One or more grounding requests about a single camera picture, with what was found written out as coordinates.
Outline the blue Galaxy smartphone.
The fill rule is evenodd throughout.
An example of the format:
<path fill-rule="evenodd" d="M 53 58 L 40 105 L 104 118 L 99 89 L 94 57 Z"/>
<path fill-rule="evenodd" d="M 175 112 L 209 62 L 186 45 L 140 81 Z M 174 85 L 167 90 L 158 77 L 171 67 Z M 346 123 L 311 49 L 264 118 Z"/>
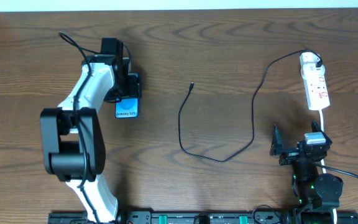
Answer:
<path fill-rule="evenodd" d="M 129 119 L 138 117 L 139 100 L 137 98 L 125 99 L 116 103 L 115 117 Z"/>

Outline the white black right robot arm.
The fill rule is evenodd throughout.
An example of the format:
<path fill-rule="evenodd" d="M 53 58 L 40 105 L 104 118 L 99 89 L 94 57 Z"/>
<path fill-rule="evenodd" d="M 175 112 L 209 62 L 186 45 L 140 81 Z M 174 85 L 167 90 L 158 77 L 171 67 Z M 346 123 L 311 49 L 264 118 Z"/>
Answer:
<path fill-rule="evenodd" d="M 270 155 L 278 156 L 281 166 L 292 167 L 292 188 L 300 199 L 300 206 L 288 212 L 287 223 L 333 223 L 333 210 L 339 207 L 342 179 L 318 172 L 319 162 L 327 156 L 332 140 L 316 121 L 311 128 L 312 132 L 304 134 L 304 140 L 296 147 L 285 148 L 277 125 L 273 126 Z"/>

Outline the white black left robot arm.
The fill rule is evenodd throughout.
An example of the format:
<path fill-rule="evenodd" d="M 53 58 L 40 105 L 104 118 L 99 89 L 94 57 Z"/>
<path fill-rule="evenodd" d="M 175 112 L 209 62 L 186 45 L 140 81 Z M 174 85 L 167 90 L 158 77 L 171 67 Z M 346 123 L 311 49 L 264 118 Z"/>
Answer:
<path fill-rule="evenodd" d="M 55 212 L 49 223 L 125 223 L 126 216 L 111 193 L 103 170 L 106 148 L 98 119 L 103 103 L 116 105 L 115 117 L 136 118 L 142 97 L 140 76 L 131 71 L 128 48 L 117 38 L 103 38 L 98 52 L 59 36 L 83 56 L 81 75 L 71 93 L 40 114 L 44 166 L 48 174 L 71 188 L 84 212 Z"/>

